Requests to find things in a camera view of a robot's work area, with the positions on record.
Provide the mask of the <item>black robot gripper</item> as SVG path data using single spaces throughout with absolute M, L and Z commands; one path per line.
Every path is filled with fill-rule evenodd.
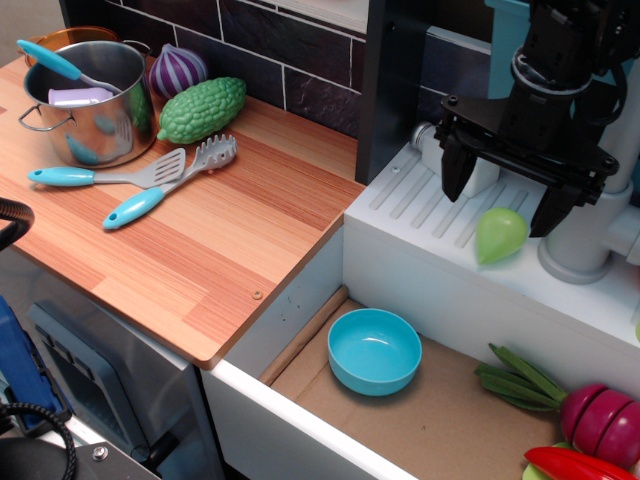
M 478 158 L 547 186 L 530 223 L 530 238 L 547 236 L 571 212 L 581 192 L 600 193 L 608 177 L 619 171 L 619 162 L 567 113 L 553 128 L 536 124 L 523 110 L 509 116 L 506 98 L 449 95 L 441 106 L 435 137 L 443 149 L 444 194 L 452 202 L 459 198 Z M 510 119 L 526 121 L 523 139 L 500 130 Z

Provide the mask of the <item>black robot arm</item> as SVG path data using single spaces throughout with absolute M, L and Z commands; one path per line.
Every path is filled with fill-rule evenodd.
M 527 37 L 511 60 L 509 96 L 441 101 L 435 137 L 444 194 L 456 201 L 483 158 L 545 185 L 530 223 L 534 238 L 574 207 L 596 204 L 620 164 L 581 125 L 607 126 L 621 116 L 623 64 L 638 56 L 638 2 L 532 2 Z

